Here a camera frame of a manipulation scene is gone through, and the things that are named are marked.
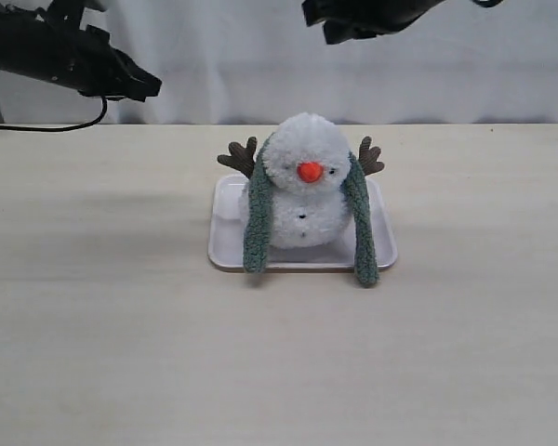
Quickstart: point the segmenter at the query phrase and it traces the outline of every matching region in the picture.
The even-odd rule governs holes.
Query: brown antler
[[[362,143],[360,144],[360,154],[357,158],[358,162],[362,166],[362,170],[364,170],[364,175],[372,175],[380,172],[384,169],[384,163],[379,161],[380,156],[380,147],[375,146],[370,148],[372,145],[372,138],[365,137],[362,139]]]
[[[246,178],[250,179],[254,171],[254,153],[257,151],[257,139],[255,137],[248,138],[245,147],[239,142],[230,142],[228,148],[230,154],[219,155],[217,162],[242,172]]]

